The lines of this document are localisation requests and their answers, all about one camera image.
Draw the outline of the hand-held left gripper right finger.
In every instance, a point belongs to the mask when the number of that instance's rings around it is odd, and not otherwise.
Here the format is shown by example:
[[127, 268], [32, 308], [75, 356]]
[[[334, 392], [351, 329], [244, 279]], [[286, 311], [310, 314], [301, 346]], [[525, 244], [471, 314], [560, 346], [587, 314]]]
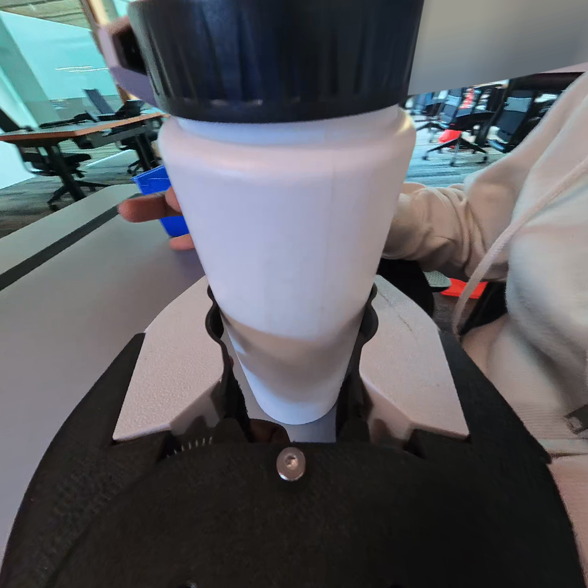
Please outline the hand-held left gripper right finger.
[[416, 429], [465, 439], [469, 431], [437, 326], [382, 276], [375, 286], [378, 327], [359, 362], [372, 439], [405, 442]]

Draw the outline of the white plastic bottle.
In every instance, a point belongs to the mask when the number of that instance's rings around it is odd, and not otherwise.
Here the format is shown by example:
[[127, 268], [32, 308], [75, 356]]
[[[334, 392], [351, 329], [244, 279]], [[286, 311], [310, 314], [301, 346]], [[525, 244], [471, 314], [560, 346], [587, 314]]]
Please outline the white plastic bottle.
[[416, 141], [400, 107], [329, 120], [168, 118], [158, 147], [261, 409], [334, 406]]

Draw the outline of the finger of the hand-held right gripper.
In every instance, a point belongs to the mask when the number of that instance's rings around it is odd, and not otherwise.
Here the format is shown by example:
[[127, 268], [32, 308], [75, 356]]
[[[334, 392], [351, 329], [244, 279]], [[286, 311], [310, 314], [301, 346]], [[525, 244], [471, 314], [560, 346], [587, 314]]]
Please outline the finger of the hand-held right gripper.
[[129, 18], [118, 18], [107, 25], [99, 25], [98, 43], [117, 85], [144, 103], [156, 107], [143, 55]]

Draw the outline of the person's right hand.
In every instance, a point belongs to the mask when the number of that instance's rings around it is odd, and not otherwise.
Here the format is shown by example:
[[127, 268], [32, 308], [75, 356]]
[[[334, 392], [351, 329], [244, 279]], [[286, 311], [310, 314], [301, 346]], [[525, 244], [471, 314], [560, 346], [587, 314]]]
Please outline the person's right hand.
[[[119, 216], [134, 224], [161, 221], [168, 217], [181, 217], [183, 212], [173, 187], [164, 193], [143, 195], [121, 202], [117, 207]], [[194, 241], [189, 233], [168, 235], [168, 244], [178, 252], [193, 251]]]

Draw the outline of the wooden top office desk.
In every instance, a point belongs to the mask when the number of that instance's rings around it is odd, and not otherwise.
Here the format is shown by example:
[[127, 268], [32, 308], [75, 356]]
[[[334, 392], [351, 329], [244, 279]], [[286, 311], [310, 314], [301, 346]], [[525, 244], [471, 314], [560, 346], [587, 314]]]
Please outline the wooden top office desk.
[[1, 142], [17, 148], [18, 146], [46, 147], [55, 145], [60, 147], [61, 143], [71, 141], [79, 149], [92, 150], [129, 140], [131, 149], [136, 151], [139, 165], [145, 172], [160, 165], [160, 160], [153, 149], [153, 141], [150, 136], [158, 132], [167, 117], [167, 114], [153, 112], [116, 121], [84, 122], [52, 128], [19, 129], [1, 134]]

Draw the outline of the blue plastic bin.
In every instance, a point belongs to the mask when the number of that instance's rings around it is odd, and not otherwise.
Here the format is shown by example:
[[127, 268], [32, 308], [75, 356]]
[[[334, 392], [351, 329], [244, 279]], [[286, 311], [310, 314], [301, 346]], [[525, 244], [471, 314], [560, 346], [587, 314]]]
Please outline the blue plastic bin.
[[[165, 166], [158, 166], [132, 178], [141, 195], [148, 196], [156, 193], [164, 193], [171, 187]], [[189, 229], [183, 216], [163, 217], [159, 219], [165, 232], [170, 238], [187, 235]]]

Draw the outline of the person's right forearm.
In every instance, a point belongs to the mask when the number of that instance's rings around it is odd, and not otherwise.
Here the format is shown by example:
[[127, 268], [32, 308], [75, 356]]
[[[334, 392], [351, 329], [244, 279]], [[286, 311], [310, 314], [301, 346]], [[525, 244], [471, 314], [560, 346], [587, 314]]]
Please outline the person's right forearm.
[[495, 182], [404, 183], [382, 257], [468, 279], [510, 223], [517, 197]]

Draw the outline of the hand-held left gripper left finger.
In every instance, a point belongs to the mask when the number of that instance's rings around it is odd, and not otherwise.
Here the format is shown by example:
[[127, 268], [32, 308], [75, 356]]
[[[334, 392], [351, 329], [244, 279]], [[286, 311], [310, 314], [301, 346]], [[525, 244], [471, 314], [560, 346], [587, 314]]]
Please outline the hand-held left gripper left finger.
[[197, 424], [214, 427], [221, 400], [221, 346], [205, 326], [212, 308], [208, 280], [200, 278], [167, 305], [144, 339], [113, 432], [124, 442], [161, 431], [180, 436]]

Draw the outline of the orange plastic object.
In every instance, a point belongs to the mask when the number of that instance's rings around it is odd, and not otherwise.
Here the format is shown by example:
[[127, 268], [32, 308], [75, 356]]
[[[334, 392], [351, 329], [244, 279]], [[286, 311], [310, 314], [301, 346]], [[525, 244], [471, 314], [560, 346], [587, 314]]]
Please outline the orange plastic object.
[[[479, 283], [470, 294], [469, 299], [480, 299], [487, 285], [487, 282]], [[463, 291], [466, 289], [466, 286], [466, 282], [461, 281], [459, 279], [450, 278], [450, 286], [446, 290], [444, 290], [442, 294], [453, 298], [459, 298], [462, 295]]]

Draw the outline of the black ribbed bottle lid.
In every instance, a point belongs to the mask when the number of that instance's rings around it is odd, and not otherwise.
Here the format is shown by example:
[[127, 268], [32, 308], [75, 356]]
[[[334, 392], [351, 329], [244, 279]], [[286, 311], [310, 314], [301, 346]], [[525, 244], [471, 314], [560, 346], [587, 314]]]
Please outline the black ribbed bottle lid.
[[308, 122], [408, 96], [423, 1], [136, 1], [119, 34], [154, 104], [193, 121]]

